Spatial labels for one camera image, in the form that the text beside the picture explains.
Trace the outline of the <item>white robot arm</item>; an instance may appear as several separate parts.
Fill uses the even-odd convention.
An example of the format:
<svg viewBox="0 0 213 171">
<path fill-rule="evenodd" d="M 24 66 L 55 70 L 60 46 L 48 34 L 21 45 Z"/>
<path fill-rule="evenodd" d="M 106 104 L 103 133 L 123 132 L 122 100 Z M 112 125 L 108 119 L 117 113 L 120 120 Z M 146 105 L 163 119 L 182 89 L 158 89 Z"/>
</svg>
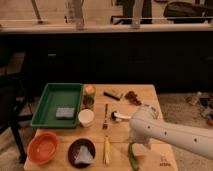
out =
<svg viewBox="0 0 213 171">
<path fill-rule="evenodd" d="M 145 144 L 154 138 L 213 160 L 213 130 L 172 124 L 158 119 L 158 110 L 142 104 L 129 120 L 134 143 Z"/>
</svg>

